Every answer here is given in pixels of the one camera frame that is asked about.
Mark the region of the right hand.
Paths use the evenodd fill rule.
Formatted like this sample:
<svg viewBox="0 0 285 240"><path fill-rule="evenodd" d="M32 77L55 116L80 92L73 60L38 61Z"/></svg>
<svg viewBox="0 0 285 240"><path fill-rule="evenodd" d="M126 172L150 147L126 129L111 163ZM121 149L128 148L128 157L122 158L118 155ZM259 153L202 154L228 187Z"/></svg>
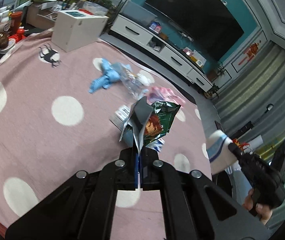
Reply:
<svg viewBox="0 0 285 240"><path fill-rule="evenodd" d="M257 203L254 205L253 199L252 199L252 195L254 194L254 189L250 189L248 191L248 195L246 196L244 203L242 204L242 206L250 211L253 208L255 208L257 214L260 217L260 222L264 225L267 224L267 222L271 219L272 215L273 215L273 210L268 206L268 205L263 205L260 203Z"/></svg>

